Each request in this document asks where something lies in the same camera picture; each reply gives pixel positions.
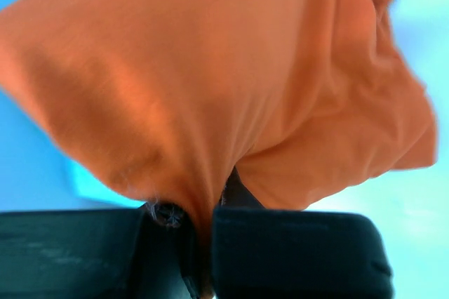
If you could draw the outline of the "orange t-shirt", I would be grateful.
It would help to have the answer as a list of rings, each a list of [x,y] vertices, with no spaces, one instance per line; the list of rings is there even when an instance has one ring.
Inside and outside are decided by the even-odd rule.
[[[19,0],[1,11],[1,87],[132,199],[206,217],[236,168],[265,206],[305,208],[435,163],[392,1]]]

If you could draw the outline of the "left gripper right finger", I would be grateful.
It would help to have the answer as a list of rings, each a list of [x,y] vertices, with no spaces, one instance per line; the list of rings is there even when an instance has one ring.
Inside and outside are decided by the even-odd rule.
[[[355,213],[269,210],[229,176],[213,214],[219,298],[391,298],[382,237]]]

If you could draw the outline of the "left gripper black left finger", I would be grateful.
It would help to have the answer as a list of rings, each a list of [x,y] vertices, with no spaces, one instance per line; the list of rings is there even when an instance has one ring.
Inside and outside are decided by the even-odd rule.
[[[175,240],[140,209],[1,214],[2,298],[189,298]]]

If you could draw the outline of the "light turquoise t-shirt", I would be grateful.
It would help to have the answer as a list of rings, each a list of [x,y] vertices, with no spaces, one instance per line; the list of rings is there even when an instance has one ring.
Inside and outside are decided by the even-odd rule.
[[[314,204],[315,209],[445,211],[448,200],[448,0],[396,0],[391,10],[398,44],[425,82],[436,108],[437,164],[391,172]],[[32,211],[129,207],[138,203],[108,190],[84,173],[72,184],[70,163],[10,101],[1,97],[1,210]]]

